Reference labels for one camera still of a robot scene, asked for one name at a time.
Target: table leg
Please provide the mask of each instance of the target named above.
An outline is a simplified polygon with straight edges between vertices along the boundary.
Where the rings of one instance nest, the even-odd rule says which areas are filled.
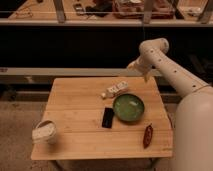
[[[56,168],[57,171],[66,171],[58,162],[57,160],[50,160],[50,163]]]
[[[157,163],[160,161],[160,158],[150,158],[149,160],[150,160],[150,164],[144,169],[147,171],[148,170],[155,171],[155,167],[156,167]]]

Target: dark wall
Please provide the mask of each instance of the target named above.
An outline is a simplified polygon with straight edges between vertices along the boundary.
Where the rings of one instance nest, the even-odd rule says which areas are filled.
[[[1,67],[126,67],[140,42],[165,37],[168,55],[213,57],[213,28],[0,27]]]

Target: floor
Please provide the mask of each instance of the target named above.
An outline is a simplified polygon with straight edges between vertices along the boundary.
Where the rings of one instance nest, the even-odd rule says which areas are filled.
[[[56,171],[47,161],[32,161],[31,131],[40,121],[49,92],[2,92],[0,98],[0,171]],[[167,105],[169,114],[175,105]],[[68,171],[143,171],[148,159],[60,161]],[[155,171],[171,171],[170,159],[161,159]]]

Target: shelf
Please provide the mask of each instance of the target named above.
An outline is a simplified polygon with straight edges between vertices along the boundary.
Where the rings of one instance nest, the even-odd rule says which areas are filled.
[[[39,25],[39,26],[98,26],[98,27],[213,27],[213,17],[207,23],[198,21],[198,17],[191,17],[187,10],[191,7],[205,8],[207,0],[179,1],[177,10],[183,19],[118,19],[113,12],[105,17],[95,15],[76,15],[73,4],[80,1],[62,0],[55,3],[45,0],[38,3],[36,0],[27,0],[9,18],[0,19],[0,25]],[[94,6],[92,0],[80,2],[83,7]]]

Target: small bottle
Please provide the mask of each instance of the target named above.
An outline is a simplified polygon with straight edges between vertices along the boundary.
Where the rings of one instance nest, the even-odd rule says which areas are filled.
[[[128,90],[128,83],[126,81],[122,81],[116,85],[113,85],[113,86],[107,88],[106,91],[101,94],[101,97],[103,99],[113,98],[116,95],[118,95],[122,92],[125,92],[127,90]]]

